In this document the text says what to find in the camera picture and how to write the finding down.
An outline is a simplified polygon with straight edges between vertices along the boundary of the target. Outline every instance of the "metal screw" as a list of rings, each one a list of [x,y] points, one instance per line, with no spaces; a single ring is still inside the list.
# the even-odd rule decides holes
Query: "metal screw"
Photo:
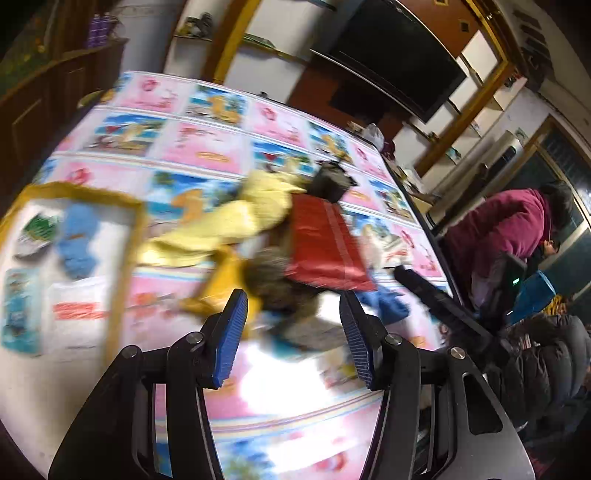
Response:
[[[458,360],[464,360],[466,358],[466,352],[458,346],[452,347],[449,352],[453,358],[457,358]]]
[[[395,333],[389,333],[386,335],[386,343],[389,343],[390,345],[400,345],[402,343],[402,337]]]
[[[201,343],[203,342],[203,334],[201,332],[192,332],[185,337],[185,340],[193,345],[196,343]]]
[[[124,358],[133,358],[138,354],[138,348],[135,345],[128,345],[123,350],[121,350],[121,355]]]

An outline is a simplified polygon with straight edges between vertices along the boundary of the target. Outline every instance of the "plastic bag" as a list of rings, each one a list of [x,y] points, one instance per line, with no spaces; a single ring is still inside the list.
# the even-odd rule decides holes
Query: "plastic bag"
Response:
[[[363,132],[361,133],[361,138],[364,138],[368,142],[372,143],[379,152],[384,149],[384,134],[380,131],[376,124],[369,124],[366,128],[364,128]]]

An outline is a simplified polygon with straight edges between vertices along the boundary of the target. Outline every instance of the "wall shelf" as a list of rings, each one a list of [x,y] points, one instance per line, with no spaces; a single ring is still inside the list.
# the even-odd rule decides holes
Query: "wall shelf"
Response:
[[[183,38],[185,40],[203,41],[203,42],[210,42],[210,43],[212,42],[211,38],[188,37],[186,35],[179,35],[178,33],[176,33],[174,35],[174,38]],[[273,47],[268,47],[268,46],[262,45],[259,42],[252,41],[247,38],[244,38],[242,40],[242,42],[240,43],[240,45],[241,45],[241,47],[246,47],[251,50],[261,51],[261,52],[267,53],[271,56],[278,57],[278,58],[285,60],[285,61],[293,61],[296,63],[301,63],[302,65],[307,65],[307,63],[308,63],[308,60],[306,60],[306,59],[296,57],[295,55],[291,55],[291,54],[286,53],[284,51],[277,50],[276,48],[273,48]]]

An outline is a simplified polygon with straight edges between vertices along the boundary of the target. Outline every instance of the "blue cloth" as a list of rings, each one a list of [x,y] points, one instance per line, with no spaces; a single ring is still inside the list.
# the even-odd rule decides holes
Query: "blue cloth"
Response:
[[[88,243],[99,228],[94,208],[84,203],[72,203],[66,209],[63,237],[57,243],[64,269],[71,278],[86,278],[96,267],[96,260],[88,253]]]
[[[398,298],[401,296],[400,293],[388,290],[386,287],[377,283],[375,279],[374,283],[378,287],[375,291],[355,292],[359,301],[373,308],[378,313],[384,325],[390,325],[408,317],[410,310]]]

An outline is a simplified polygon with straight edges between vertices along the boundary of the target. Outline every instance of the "black tv screen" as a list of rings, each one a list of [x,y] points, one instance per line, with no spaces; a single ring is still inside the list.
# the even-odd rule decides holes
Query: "black tv screen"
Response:
[[[312,51],[376,86],[427,122],[466,75],[396,0],[346,0]]]

